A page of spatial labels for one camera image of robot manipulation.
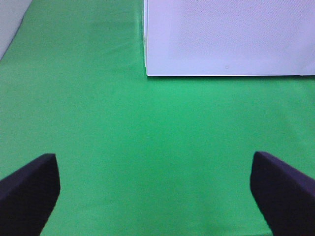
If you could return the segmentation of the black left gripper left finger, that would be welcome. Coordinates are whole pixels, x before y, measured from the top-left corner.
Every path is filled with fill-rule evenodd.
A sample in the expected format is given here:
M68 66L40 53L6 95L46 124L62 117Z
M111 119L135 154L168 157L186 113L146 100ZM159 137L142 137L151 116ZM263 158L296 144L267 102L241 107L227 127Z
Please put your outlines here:
M55 154L46 153L0 181L0 234L38 236L61 190Z

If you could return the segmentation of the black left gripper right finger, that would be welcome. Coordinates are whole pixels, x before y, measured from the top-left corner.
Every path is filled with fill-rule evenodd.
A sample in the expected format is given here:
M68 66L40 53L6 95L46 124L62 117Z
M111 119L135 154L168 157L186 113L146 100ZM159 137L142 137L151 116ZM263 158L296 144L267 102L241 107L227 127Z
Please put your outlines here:
M315 180L277 157L255 152L250 190L275 236L315 234Z

